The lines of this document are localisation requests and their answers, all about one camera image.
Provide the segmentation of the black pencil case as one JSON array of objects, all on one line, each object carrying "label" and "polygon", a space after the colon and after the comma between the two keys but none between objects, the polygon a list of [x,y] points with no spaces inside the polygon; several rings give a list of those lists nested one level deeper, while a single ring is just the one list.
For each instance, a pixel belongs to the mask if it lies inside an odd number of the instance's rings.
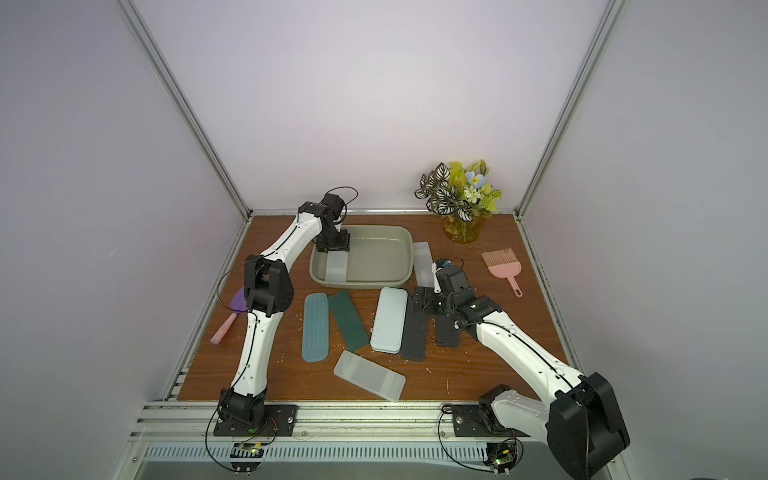
[{"label": "black pencil case", "polygon": [[455,326],[455,321],[448,315],[435,315],[436,345],[443,348],[457,348],[460,346],[460,330]]}]

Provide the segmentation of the teal silicone pencil case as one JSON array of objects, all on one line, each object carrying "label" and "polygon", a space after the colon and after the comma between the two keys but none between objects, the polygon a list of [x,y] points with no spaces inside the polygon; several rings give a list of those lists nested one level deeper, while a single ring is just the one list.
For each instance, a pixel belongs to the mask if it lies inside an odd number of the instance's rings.
[{"label": "teal silicone pencil case", "polygon": [[316,363],[329,353],[329,303],[325,293],[307,295],[304,300],[302,358]]}]

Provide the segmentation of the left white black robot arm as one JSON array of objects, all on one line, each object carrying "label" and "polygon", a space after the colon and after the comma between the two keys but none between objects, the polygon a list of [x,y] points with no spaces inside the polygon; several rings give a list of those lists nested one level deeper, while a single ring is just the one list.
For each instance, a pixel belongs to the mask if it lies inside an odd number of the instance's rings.
[{"label": "left white black robot arm", "polygon": [[247,330],[234,380],[218,401],[223,423],[252,432],[267,423],[268,363],[280,321],[294,299],[291,268],[310,244],[321,253],[347,254],[351,235],[342,227],[346,213],[347,203],[331,189],[320,201],[303,203],[278,239],[243,263]]}]

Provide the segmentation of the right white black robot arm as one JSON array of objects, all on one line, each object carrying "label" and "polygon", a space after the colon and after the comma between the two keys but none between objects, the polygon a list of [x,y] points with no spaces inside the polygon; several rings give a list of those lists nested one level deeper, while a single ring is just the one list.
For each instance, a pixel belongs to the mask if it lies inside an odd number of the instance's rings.
[{"label": "right white black robot arm", "polygon": [[521,397],[500,386],[483,400],[488,431],[518,430],[547,444],[573,479],[589,479],[630,444],[610,382],[585,375],[549,353],[527,335],[502,307],[478,296],[462,267],[447,259],[432,266],[434,292],[424,311],[445,316],[459,331],[490,349],[534,391],[526,414]]}]

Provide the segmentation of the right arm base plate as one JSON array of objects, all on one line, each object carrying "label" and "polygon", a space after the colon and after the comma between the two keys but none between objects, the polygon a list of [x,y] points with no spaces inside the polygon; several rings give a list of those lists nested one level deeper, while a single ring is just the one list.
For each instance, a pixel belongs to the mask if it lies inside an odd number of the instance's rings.
[{"label": "right arm base plate", "polygon": [[446,404],[443,410],[451,416],[456,437],[527,437],[522,431],[502,426],[491,408],[484,404]]}]

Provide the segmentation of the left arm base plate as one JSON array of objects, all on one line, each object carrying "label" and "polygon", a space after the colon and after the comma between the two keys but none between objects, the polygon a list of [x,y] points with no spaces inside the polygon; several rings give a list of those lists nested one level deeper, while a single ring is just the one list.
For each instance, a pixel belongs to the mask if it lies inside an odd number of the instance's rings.
[{"label": "left arm base plate", "polygon": [[257,404],[249,412],[243,409],[217,408],[215,437],[290,437],[298,406],[295,404]]}]

